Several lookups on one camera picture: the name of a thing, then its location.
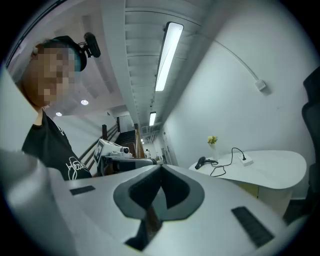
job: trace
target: small plant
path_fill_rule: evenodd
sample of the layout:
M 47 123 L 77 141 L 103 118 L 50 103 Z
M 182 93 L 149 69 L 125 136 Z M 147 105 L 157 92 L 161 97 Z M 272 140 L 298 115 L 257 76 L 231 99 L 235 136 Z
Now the small plant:
M 216 144 L 217 141 L 218 141 L 217 136 L 208 136 L 208 144 Z

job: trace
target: black rubber pad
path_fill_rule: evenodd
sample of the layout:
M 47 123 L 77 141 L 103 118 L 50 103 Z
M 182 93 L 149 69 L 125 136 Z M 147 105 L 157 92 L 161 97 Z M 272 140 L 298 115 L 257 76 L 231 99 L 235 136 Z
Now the black rubber pad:
M 92 191 L 92 190 L 95 190 L 95 188 L 90 185 L 90 186 L 83 186 L 83 187 L 70 189 L 70 192 L 74 196 L 74 195 L 86 193 L 86 192 L 89 192 L 89 191 Z
M 246 207 L 237 207 L 231 211 L 257 247 L 265 245 L 274 238 L 274 235 Z

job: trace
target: black t-shirt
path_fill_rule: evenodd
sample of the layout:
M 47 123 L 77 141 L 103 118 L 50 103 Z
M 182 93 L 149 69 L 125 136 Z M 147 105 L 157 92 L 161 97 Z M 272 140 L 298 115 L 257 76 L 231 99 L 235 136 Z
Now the black t-shirt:
M 92 177 L 72 151 L 65 132 L 45 112 L 42 125 L 32 125 L 22 150 L 40 159 L 46 167 L 58 169 L 66 181 Z

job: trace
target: black chair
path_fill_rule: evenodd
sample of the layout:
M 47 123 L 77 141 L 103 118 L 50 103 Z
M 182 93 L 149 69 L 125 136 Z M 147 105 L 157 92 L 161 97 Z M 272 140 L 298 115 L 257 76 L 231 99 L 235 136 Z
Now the black chair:
M 309 101 L 302 108 L 302 117 L 315 151 L 315 163 L 309 168 L 309 188 L 301 210 L 302 214 L 309 214 L 320 199 L 320 67 L 305 79 L 303 85 Z

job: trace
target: staircase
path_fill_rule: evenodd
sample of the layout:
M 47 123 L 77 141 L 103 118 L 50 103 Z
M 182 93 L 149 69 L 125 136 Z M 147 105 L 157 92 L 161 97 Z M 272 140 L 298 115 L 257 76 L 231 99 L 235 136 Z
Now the staircase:
M 119 137 L 116 139 L 115 143 L 122 146 L 127 145 L 129 143 L 134 143 L 136 137 L 136 131 L 131 130 L 127 132 L 120 133 Z

